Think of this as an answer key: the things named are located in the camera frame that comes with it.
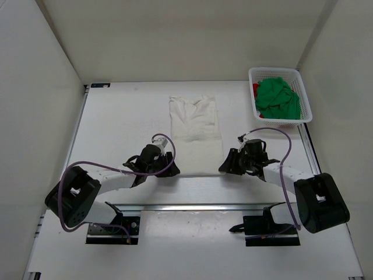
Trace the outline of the white t shirt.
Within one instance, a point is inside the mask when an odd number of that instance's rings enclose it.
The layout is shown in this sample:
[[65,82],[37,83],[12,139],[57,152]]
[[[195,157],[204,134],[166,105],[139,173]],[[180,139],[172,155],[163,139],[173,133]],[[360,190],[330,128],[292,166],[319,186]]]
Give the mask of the white t shirt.
[[216,98],[169,99],[175,162],[184,177],[218,176],[224,161]]

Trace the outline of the green t shirt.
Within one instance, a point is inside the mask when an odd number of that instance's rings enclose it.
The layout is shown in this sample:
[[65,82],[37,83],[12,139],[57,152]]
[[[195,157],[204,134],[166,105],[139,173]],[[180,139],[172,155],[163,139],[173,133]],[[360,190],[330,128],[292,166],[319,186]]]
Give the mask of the green t shirt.
[[300,98],[281,77],[259,81],[255,107],[260,118],[275,120],[299,120],[301,118]]

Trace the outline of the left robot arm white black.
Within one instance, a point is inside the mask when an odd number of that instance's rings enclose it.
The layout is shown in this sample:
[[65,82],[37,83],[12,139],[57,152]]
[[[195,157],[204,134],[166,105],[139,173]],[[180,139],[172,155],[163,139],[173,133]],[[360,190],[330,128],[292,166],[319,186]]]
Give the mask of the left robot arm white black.
[[166,151],[167,144],[166,138],[152,141],[140,154],[131,156],[121,169],[88,161],[72,163],[44,203],[66,232],[88,223],[101,226],[108,233],[126,232],[120,210],[110,202],[97,202],[96,198],[112,190],[137,187],[148,177],[178,175],[176,150]]

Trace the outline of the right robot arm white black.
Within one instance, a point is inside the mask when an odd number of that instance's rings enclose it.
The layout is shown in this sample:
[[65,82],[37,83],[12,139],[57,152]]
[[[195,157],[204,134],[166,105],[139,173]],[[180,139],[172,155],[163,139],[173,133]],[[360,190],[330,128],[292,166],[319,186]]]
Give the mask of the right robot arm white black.
[[310,233],[318,233],[350,220],[347,205],[330,174],[304,173],[283,166],[277,159],[269,159],[266,142],[261,139],[247,140],[241,143],[240,148],[231,148],[219,171],[255,176],[294,194],[298,213],[295,220]]

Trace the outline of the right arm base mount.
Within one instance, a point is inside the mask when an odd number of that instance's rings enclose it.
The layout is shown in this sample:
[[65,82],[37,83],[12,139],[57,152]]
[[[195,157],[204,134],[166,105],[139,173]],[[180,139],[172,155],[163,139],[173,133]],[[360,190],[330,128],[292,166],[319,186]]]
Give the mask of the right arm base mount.
[[243,216],[243,223],[229,229],[230,233],[244,233],[246,247],[300,246],[297,229],[289,223],[276,223],[272,208],[283,202],[264,207],[261,216]]

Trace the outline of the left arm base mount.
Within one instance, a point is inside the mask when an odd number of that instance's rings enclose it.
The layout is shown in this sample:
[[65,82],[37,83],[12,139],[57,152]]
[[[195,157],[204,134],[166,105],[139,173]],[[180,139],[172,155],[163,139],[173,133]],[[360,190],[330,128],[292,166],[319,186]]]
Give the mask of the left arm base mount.
[[86,244],[138,244],[140,212],[124,212],[109,202],[95,203],[87,216],[91,217],[98,222],[89,223]]

